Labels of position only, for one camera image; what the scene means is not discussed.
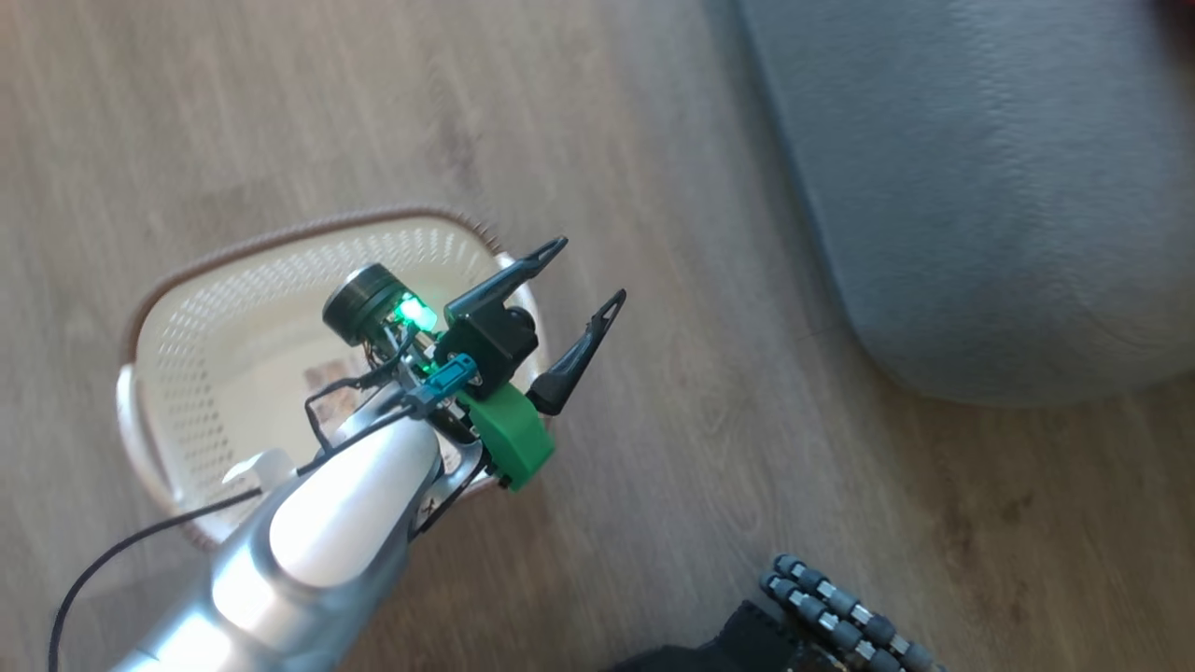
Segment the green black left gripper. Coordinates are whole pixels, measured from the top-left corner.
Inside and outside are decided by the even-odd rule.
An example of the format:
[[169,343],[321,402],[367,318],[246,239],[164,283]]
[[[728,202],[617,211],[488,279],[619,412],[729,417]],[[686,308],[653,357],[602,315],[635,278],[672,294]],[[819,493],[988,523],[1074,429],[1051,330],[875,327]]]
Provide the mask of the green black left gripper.
[[521,489],[554,453],[541,415],[563,413],[627,298],[624,288],[609,297],[526,395],[513,386],[513,375],[539,340],[529,311],[505,301],[568,243],[560,236],[535,248],[439,314],[388,268],[373,263],[353,271],[327,298],[323,320],[347,344],[367,347],[384,361],[345,386],[375,387],[407,371],[413,378],[411,416],[428,416],[443,401],[456,401],[500,484]]

